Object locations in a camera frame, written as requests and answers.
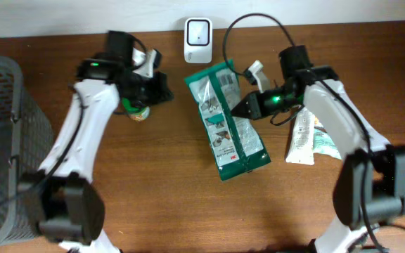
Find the green 3M wipes pack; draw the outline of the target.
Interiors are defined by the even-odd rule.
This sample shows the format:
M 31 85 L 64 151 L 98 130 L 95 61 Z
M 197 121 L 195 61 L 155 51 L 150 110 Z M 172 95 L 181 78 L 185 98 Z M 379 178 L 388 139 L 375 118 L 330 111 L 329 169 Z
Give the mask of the green 3M wipes pack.
M 271 162 L 262 138 L 250 120 L 234 117 L 240 86 L 232 60 L 184 79 L 198 106 L 220 179 L 232 179 Z

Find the orange Kleenex tissue pack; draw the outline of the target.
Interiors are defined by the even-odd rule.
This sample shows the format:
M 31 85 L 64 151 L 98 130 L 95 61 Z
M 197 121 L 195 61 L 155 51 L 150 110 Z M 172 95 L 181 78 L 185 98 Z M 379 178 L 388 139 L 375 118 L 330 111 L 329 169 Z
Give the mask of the orange Kleenex tissue pack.
M 320 122 L 320 120 L 317 117 L 314 119 L 314 126 L 323 128 L 322 123 Z

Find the green lid jar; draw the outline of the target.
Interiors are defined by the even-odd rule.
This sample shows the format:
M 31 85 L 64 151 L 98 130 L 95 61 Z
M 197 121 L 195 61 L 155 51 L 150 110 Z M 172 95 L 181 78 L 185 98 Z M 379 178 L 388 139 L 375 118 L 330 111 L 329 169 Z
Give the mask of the green lid jar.
M 125 114 L 136 122 L 142 122 L 150 115 L 150 108 L 148 106 L 135 108 L 127 98 L 122 99 L 122 106 Z

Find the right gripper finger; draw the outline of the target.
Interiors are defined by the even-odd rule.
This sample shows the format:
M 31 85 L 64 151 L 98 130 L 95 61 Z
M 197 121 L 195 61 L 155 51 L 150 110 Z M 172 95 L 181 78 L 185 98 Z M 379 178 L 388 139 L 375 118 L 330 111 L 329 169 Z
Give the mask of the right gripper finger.
M 237 104 L 238 109 L 257 109 L 259 108 L 259 93 L 251 92 L 247 94 L 240 102 Z
M 259 108 L 256 105 L 239 103 L 231 110 L 231 115 L 256 120 L 259 118 Z

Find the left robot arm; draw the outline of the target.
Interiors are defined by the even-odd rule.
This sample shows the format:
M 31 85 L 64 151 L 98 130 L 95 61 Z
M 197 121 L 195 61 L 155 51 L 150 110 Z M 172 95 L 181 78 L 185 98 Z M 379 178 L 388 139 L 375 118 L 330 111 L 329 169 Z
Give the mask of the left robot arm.
M 150 106 L 171 101 L 162 55 L 127 32 L 109 31 L 100 53 L 75 74 L 70 109 L 50 152 L 18 183 L 35 235 L 67 252 L 120 252 L 103 230 L 105 205 L 92 185 L 96 154 L 109 119 L 135 119 Z

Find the mint green tissue pack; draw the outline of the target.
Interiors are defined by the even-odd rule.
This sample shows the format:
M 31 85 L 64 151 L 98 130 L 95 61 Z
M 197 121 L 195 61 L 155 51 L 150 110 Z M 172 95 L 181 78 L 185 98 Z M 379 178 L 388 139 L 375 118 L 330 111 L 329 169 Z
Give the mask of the mint green tissue pack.
M 337 146 L 334 144 L 333 140 L 327 134 L 324 128 L 317 126 L 314 128 L 313 142 L 313 153 L 329 155 L 333 158 L 341 160 Z

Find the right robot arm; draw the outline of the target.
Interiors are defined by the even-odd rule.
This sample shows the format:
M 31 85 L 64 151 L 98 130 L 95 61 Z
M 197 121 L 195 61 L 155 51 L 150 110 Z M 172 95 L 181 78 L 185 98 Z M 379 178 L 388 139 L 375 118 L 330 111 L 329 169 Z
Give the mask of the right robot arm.
M 256 61 L 242 75 L 258 87 L 231 114 L 251 120 L 301 105 L 314 114 L 342 159 L 333 190 L 335 217 L 306 252 L 355 252 L 374 230 L 405 215 L 405 145 L 392 145 L 359 112 L 329 65 L 315 66 L 304 46 L 279 54 L 284 84 L 271 87 Z

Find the white lotion tube gold cap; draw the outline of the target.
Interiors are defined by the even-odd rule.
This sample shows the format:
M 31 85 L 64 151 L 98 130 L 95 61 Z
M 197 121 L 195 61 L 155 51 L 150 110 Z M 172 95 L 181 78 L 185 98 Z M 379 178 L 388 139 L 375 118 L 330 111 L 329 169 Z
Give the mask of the white lotion tube gold cap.
M 314 165 L 314 119 L 308 109 L 303 108 L 296 116 L 287 163 Z

